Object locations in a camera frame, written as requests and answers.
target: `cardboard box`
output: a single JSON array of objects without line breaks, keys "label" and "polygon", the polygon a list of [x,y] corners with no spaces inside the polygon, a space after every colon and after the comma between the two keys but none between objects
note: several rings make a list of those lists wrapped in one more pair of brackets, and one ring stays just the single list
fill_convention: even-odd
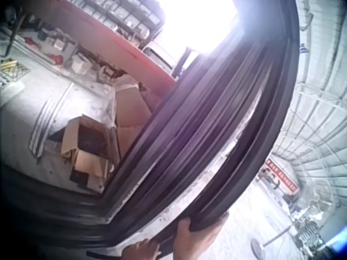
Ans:
[{"label": "cardboard box", "polygon": [[68,122],[61,154],[71,159],[72,166],[77,171],[101,178],[106,178],[108,172],[114,168],[108,129],[84,115]]},{"label": "cardboard box", "polygon": [[117,128],[120,157],[123,158],[129,150],[136,137],[139,135],[142,126],[119,127]]},{"label": "cardboard box", "polygon": [[137,87],[117,91],[115,106],[117,127],[143,126],[152,114]]}]

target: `red object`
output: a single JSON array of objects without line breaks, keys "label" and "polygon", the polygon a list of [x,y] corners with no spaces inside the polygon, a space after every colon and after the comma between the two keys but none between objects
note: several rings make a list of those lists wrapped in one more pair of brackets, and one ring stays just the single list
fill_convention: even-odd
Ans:
[{"label": "red object", "polygon": [[290,189],[292,192],[295,192],[298,187],[297,185],[291,181],[291,179],[271,160],[267,159],[266,166],[273,171],[276,176]]},{"label": "red object", "polygon": [[55,65],[62,65],[63,64],[63,56],[54,55],[54,54],[47,54],[47,56],[50,57],[52,60],[54,60]]},{"label": "red object", "polygon": [[42,48],[42,46],[40,44],[36,43],[31,37],[25,37],[24,40],[29,45],[34,45],[34,46],[38,47],[39,49]]}]

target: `cardboard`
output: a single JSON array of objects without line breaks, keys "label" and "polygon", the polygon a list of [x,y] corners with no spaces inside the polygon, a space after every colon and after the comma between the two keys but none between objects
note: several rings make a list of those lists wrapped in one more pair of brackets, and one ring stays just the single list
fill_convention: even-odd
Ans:
[{"label": "cardboard", "polygon": [[157,96],[154,92],[152,92],[150,89],[147,89],[145,91],[141,91],[141,96],[146,102],[148,108],[151,112],[157,109],[157,107],[162,103],[163,99],[159,96]]},{"label": "cardboard", "polygon": [[[83,151],[80,148],[79,141],[81,141],[81,137],[79,136],[79,128],[81,125],[103,134],[107,146],[106,158]],[[107,128],[84,115],[71,119],[65,128],[61,154],[63,157],[71,158],[72,166],[77,171],[106,178],[112,167],[110,135]]]},{"label": "cardboard", "polygon": [[141,129],[142,126],[117,128],[117,136],[121,158],[125,156],[126,152],[129,150],[130,146],[140,133]]},{"label": "cardboard", "polygon": [[115,105],[118,127],[143,126],[151,117],[151,111],[136,87],[117,91]]}]

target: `wall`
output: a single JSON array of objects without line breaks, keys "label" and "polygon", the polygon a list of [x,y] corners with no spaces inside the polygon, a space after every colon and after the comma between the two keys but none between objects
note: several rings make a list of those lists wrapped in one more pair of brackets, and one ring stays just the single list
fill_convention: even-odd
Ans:
[{"label": "wall", "polygon": [[336,208],[335,212],[327,219],[320,234],[327,243],[345,226],[347,226],[347,206],[341,206]]}]

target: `red tool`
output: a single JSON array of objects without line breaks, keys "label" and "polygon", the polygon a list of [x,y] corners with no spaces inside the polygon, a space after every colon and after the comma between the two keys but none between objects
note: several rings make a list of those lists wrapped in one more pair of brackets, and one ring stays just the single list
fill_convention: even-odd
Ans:
[{"label": "red tool", "polygon": [[54,60],[55,65],[62,65],[63,64],[63,56],[61,55],[54,55],[54,54],[46,54],[48,57],[50,57],[52,60]]},{"label": "red tool", "polygon": [[25,37],[24,40],[29,45],[36,46],[38,49],[42,48],[42,46],[40,44],[36,43],[31,37]]},{"label": "red tool", "polygon": [[[38,49],[41,49],[42,46],[35,42],[31,37],[25,37],[25,42],[31,46],[36,46]],[[61,55],[55,55],[51,53],[44,53],[47,57],[51,58],[54,61],[55,65],[62,65],[63,64],[63,56]]]}]

